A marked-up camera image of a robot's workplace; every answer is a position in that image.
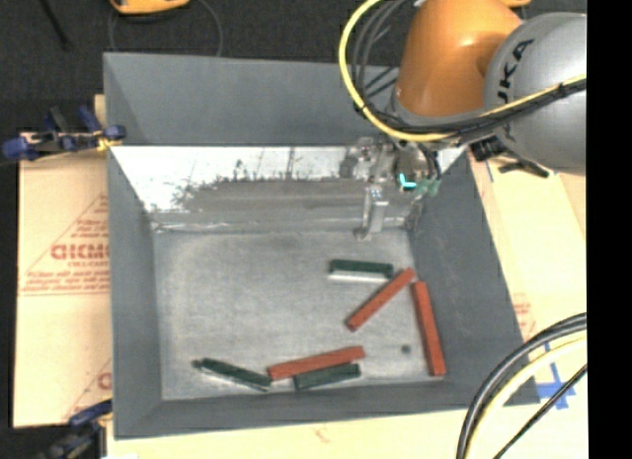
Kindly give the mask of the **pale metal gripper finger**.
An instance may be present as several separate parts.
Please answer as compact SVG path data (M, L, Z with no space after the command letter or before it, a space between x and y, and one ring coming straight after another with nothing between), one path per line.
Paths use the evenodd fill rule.
M370 231L380 232L383 228L389 205L388 198L381 188L370 189Z
M363 206L362 206L362 219L360 225L354 230L354 236L357 240L365 240L370 235L370 228L372 222L372 209L374 199L374 188L368 187L365 190Z

